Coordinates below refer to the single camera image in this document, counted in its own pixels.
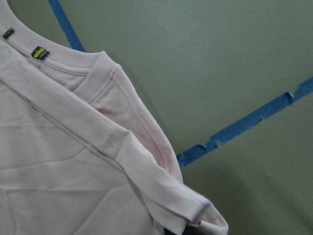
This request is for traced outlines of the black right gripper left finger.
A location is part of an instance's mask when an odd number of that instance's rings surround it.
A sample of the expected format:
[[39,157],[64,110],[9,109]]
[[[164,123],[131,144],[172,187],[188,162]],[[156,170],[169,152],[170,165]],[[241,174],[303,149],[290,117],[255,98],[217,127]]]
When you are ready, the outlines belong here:
[[164,228],[164,235],[174,235],[171,231],[169,231],[168,229]]

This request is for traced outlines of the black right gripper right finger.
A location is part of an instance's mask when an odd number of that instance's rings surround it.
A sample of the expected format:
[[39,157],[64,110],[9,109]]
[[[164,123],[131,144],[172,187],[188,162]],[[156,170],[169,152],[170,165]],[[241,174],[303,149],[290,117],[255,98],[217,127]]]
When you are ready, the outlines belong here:
[[196,232],[194,231],[194,227],[187,224],[184,228],[184,231],[182,233],[182,235],[195,235]]

